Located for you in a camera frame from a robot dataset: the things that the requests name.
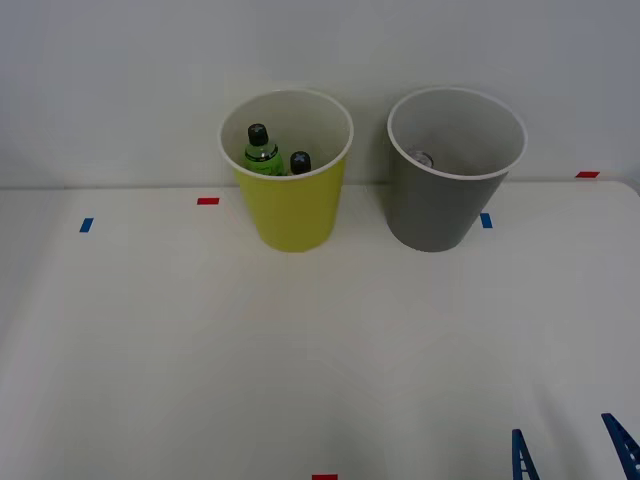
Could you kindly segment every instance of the bottle cap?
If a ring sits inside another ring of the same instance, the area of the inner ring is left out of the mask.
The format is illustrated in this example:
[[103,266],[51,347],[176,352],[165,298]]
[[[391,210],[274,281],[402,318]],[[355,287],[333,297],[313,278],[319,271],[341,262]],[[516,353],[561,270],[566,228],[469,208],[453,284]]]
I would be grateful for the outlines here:
[[291,173],[301,175],[311,171],[311,157],[307,152],[295,152],[291,155]]
[[249,143],[254,147],[261,147],[269,143],[267,128],[261,123],[254,123],[249,127]]

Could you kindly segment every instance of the white table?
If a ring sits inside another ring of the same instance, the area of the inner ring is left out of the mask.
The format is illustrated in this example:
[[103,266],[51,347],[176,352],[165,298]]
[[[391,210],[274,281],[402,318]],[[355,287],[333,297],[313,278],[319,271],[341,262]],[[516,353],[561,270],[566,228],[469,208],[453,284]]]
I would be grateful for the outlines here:
[[640,439],[637,194],[506,183],[438,254],[379,196],[283,254],[236,189],[0,192],[1,477],[506,480],[521,428],[543,480],[622,480],[599,415]]

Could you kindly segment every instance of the plastic bottle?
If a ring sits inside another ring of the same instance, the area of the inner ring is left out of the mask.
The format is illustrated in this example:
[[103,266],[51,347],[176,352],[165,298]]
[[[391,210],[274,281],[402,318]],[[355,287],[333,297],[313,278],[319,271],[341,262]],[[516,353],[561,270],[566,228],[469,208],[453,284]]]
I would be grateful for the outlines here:
[[301,175],[311,171],[311,157],[307,152],[295,152],[289,159],[292,175]]
[[249,127],[249,144],[244,156],[247,168],[255,173],[271,176],[285,175],[284,163],[278,145],[269,141],[267,129],[261,123]]

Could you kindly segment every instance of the green bottle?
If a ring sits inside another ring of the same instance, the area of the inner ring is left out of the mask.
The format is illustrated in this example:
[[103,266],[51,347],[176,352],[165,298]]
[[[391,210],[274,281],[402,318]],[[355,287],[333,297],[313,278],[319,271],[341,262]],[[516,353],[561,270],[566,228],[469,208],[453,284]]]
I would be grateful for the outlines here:
[[286,175],[278,145],[269,141],[267,129],[261,123],[249,127],[249,145],[244,151],[247,168],[255,173],[271,176]]

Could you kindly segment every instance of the tape marker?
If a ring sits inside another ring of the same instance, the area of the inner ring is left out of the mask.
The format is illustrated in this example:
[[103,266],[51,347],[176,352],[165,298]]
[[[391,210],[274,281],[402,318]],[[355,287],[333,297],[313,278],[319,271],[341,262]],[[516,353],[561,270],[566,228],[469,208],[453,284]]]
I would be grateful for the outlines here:
[[491,223],[491,215],[488,213],[481,213],[480,220],[482,221],[482,228],[493,228],[493,223]]
[[579,172],[576,178],[596,178],[600,172]]
[[85,218],[84,222],[82,222],[82,226],[80,227],[80,233],[89,233],[91,225],[93,225],[93,218]]
[[217,205],[220,203],[218,197],[201,197],[198,199],[198,205]]

